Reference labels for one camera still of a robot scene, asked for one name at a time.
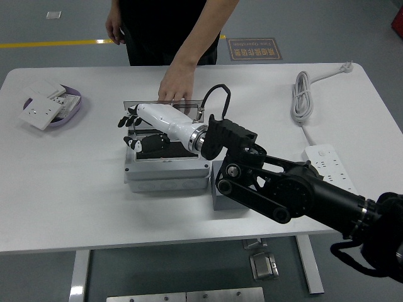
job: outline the white power cable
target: white power cable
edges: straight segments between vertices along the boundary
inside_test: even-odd
[[[309,118],[314,110],[314,102],[310,93],[310,85],[314,82],[335,76],[336,74],[341,74],[343,72],[349,73],[351,71],[353,71],[353,62],[346,62],[338,70],[321,75],[312,80],[306,71],[301,71],[298,74],[293,89],[291,116],[297,123],[300,123],[300,126],[302,127],[302,130],[304,131],[310,145],[315,145],[315,143],[304,127],[304,122]]]

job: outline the power strip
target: power strip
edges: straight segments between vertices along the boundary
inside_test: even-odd
[[[324,181],[353,194],[358,194],[332,145],[309,146],[302,153],[302,158],[310,160],[318,173],[323,176]]]

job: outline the screw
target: screw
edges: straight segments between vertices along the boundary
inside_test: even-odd
[[[238,167],[236,167],[236,166],[230,166],[230,167],[228,167],[228,169],[227,169],[227,174],[229,175],[229,176],[232,176],[232,177],[237,177],[238,176],[238,174],[239,174],[239,169],[238,169]]]
[[[229,181],[226,181],[225,179],[221,179],[218,183],[218,189],[221,194],[223,195],[228,195],[232,192],[232,185]]]

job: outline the gray floor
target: gray floor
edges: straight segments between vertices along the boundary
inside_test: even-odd
[[[0,44],[105,39],[109,5],[109,0],[1,1]],[[275,38],[283,60],[253,63],[352,60],[362,65],[402,130],[403,39],[390,28],[402,5],[402,0],[241,0],[222,34]],[[61,19],[45,19],[47,11],[59,10]],[[81,45],[0,48],[0,63],[3,83],[15,68],[128,65],[128,60],[124,47]],[[230,61],[225,40],[218,64],[238,64]],[[335,259],[329,247],[340,240],[336,234],[311,236],[325,289],[321,295],[308,294],[295,239],[286,237],[269,240],[280,278],[268,282],[253,281],[250,252],[240,241],[97,250],[87,300],[262,286],[267,301],[401,301],[403,285],[362,276]],[[1,255],[0,301],[68,301],[73,264],[74,252]]]

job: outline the human arm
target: human arm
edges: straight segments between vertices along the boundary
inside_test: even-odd
[[[239,0],[207,0],[198,21],[161,81],[158,100],[191,99],[197,63],[220,33]]]
[[[119,0],[112,0],[111,9],[108,18],[106,19],[105,27],[108,36],[113,43],[116,45],[119,45],[120,43],[125,44],[125,35],[121,30],[122,17],[120,16]]]

